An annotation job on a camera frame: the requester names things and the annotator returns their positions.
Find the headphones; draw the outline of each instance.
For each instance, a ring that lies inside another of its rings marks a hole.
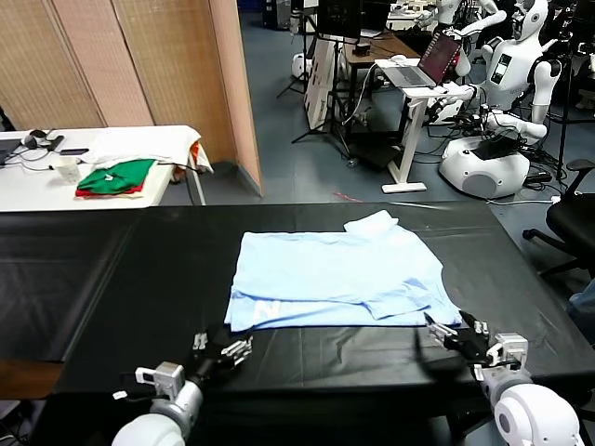
[[[53,131],[53,128],[48,130],[47,133],[43,130],[32,130],[29,135],[22,139],[20,144],[30,151],[34,151],[35,149],[47,149],[50,151],[54,139],[48,139],[47,137]]]

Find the gray floor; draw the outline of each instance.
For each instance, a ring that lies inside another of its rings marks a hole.
[[[209,204],[257,203],[332,203],[343,202],[336,193],[364,202],[413,202],[473,200],[447,185],[437,173],[436,164],[414,164],[410,178],[426,183],[425,192],[385,195],[381,186],[391,181],[388,172],[377,173],[363,166],[348,168],[333,149],[333,142],[323,137],[308,137],[296,145],[291,140],[308,128],[302,96],[288,92],[280,99],[276,95],[289,82],[291,58],[301,51],[301,39],[288,32],[262,28],[258,14],[241,17],[245,57],[257,130],[258,148],[264,176],[264,198],[258,197],[238,178],[230,164],[217,164],[214,176],[203,176],[205,196]],[[402,99],[395,90],[379,91],[372,101],[364,100],[360,110],[370,107],[369,121],[375,128],[396,128]],[[590,117],[582,112],[583,117]],[[595,159],[589,141],[595,137],[594,125],[573,125],[567,138],[564,161],[576,158]],[[551,125],[545,148],[556,155],[560,126]],[[441,142],[422,134],[418,149],[429,151]],[[436,158],[418,157],[419,161]],[[595,175],[583,183],[583,190],[595,189]],[[510,200],[549,199],[551,190],[522,190]],[[189,205],[188,191],[182,185],[170,186],[163,200],[165,205]],[[535,264],[543,269],[565,260],[565,255],[540,243],[522,239],[525,228],[548,230],[545,224],[546,204],[491,205],[496,217],[510,237]],[[584,288],[588,276],[582,271],[563,274],[550,284],[561,299]]]

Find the red cloth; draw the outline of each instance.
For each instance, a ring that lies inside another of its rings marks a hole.
[[[128,195],[128,194],[135,193],[135,192],[142,192],[142,188],[144,187],[144,185],[145,185],[145,183],[143,181],[136,188],[130,188],[129,190],[125,190],[123,192],[119,192],[116,195]],[[106,195],[106,194],[103,194],[103,193],[94,193],[94,192],[91,192],[89,190],[80,190],[80,189],[77,189],[76,192],[74,193],[74,195],[76,197],[81,197],[81,198],[107,198],[107,197],[113,197],[113,195]]]

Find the beige partition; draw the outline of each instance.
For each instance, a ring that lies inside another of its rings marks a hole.
[[[105,124],[152,125],[112,2],[53,0],[53,4]]]
[[[238,164],[263,195],[252,103],[236,0],[209,0]]]
[[[101,127],[52,11],[42,0],[0,7],[0,105],[18,129]]]
[[[112,0],[156,124],[196,128],[211,162],[235,161],[208,0]]]

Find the black tablecloth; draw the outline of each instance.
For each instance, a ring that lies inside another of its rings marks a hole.
[[[64,358],[139,217],[0,214],[0,359]]]
[[[588,343],[482,203],[208,206],[131,213],[140,217],[56,392],[112,392],[121,386],[121,372],[183,361],[197,329],[223,320],[244,232],[337,231],[380,209],[397,216],[443,262],[456,305],[488,320],[493,332],[529,340],[527,367],[539,382],[594,376]],[[130,219],[109,216],[112,227]],[[106,214],[98,217],[107,222]],[[354,263],[353,274],[358,269]],[[221,392],[431,393],[414,361],[413,335],[411,328],[259,331],[252,357]],[[427,356],[442,353],[425,342]]]

